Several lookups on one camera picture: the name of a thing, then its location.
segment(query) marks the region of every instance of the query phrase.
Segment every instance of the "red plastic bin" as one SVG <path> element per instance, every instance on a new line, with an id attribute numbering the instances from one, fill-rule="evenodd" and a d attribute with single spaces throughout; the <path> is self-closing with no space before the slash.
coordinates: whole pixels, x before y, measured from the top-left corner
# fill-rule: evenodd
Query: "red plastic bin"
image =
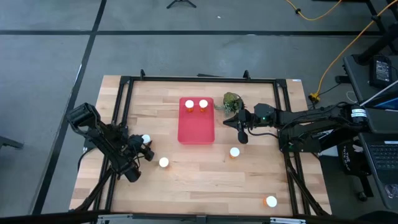
<path id="1" fill-rule="evenodd" d="M 193 101 L 193 111 L 185 107 Z M 205 112 L 200 111 L 199 101 L 207 100 Z M 210 97 L 182 97 L 178 113 L 178 141 L 181 144 L 212 144 L 215 140 L 214 102 Z"/>

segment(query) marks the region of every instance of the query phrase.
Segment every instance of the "laptop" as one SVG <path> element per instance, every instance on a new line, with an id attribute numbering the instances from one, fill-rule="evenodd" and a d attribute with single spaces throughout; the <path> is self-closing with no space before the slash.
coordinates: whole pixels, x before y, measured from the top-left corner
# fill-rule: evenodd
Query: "laptop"
<path id="1" fill-rule="evenodd" d="M 361 133 L 362 142 L 369 166 L 376 179 L 384 205 L 389 209 L 398 208 L 398 123 L 393 122 L 398 118 L 398 90 L 386 88 L 369 100 L 361 103 L 366 110 L 380 113 L 380 117 L 372 116 L 371 122 L 384 120 L 386 129 L 390 134 Z"/>

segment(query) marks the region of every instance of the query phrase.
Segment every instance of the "wooden table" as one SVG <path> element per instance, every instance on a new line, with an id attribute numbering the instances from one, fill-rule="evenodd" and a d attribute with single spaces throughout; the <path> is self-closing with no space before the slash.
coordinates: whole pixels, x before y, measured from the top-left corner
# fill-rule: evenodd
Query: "wooden table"
<path id="1" fill-rule="evenodd" d="M 104 123 L 110 123 L 120 76 L 104 76 L 96 108 Z M 287 80 L 292 111 L 307 110 L 300 80 Z M 249 111 L 257 103 L 275 106 L 273 87 L 260 83 L 140 82 L 135 81 L 129 109 L 129 134 L 149 134 L 154 141 L 152 162 L 141 159 L 142 175 L 135 183 L 125 176 L 116 182 L 112 211 L 136 213 L 206 213 L 217 215 L 290 216 L 287 174 L 278 142 L 270 136 L 249 136 L 240 144 L 237 131 L 223 125 L 223 111 L 215 111 L 215 142 L 209 146 L 185 146 L 177 141 L 178 100 L 183 96 L 208 96 L 221 105 L 227 91 L 239 94 Z M 125 86 L 122 102 L 126 97 Z M 282 105 L 283 92 L 280 90 Z M 119 119 L 123 112 L 122 103 Z M 259 128 L 257 133 L 274 128 Z M 231 147 L 241 155 L 230 159 Z M 331 213 L 319 161 L 301 153 L 305 183 L 318 203 Z M 166 169 L 159 167 L 161 157 L 169 158 Z M 70 208 L 79 206 L 98 182 L 102 153 L 95 149 L 81 162 Z M 101 208 L 108 187 L 104 188 Z M 299 210 L 302 201 L 296 187 Z M 264 197 L 278 199 L 275 208 L 263 205 Z"/>

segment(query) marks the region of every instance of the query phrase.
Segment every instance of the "small orange cup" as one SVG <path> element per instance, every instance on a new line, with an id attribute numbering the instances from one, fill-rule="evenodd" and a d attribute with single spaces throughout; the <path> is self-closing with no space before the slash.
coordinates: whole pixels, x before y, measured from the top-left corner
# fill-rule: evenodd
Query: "small orange cup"
<path id="1" fill-rule="evenodd" d="M 200 106 L 200 111 L 205 112 L 206 107 L 208 106 L 207 100 L 201 100 L 199 101 L 199 106 Z"/>
<path id="2" fill-rule="evenodd" d="M 274 196 L 268 196 L 267 198 L 262 199 L 262 202 L 265 206 L 270 208 L 274 208 L 278 204 L 278 201 Z"/>
<path id="3" fill-rule="evenodd" d="M 231 150 L 229 150 L 229 157 L 231 159 L 235 159 L 236 157 L 239 156 L 239 154 L 240 154 L 240 151 L 236 147 L 233 147 L 233 148 L 231 148 Z"/>

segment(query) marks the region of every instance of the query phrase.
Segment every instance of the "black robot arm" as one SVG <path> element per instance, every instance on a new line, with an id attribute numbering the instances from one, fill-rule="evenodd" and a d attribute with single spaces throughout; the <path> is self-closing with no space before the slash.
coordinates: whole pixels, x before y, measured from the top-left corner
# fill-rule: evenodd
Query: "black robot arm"
<path id="1" fill-rule="evenodd" d="M 139 153 L 151 161 L 154 153 L 150 143 L 143 144 L 140 135 L 128 136 L 127 129 L 112 124 L 104 124 L 93 105 L 84 103 L 67 114 L 72 130 L 91 141 L 111 162 L 111 168 L 119 176 L 125 175 L 135 182 L 141 175 L 136 162 Z"/>
<path id="2" fill-rule="evenodd" d="M 344 132 L 347 138 L 353 133 L 366 131 L 368 126 L 364 113 L 363 108 L 344 102 L 299 112 L 282 111 L 259 103 L 254 107 L 254 113 L 244 109 L 242 104 L 238 113 L 223 124 L 237 129 L 239 142 L 243 144 L 248 143 L 245 129 L 274 127 L 278 129 L 281 151 L 320 152 L 328 146 L 321 146 L 321 142 L 325 141 L 322 139 L 326 135 L 322 133 L 324 131 L 337 130 L 333 135 Z"/>

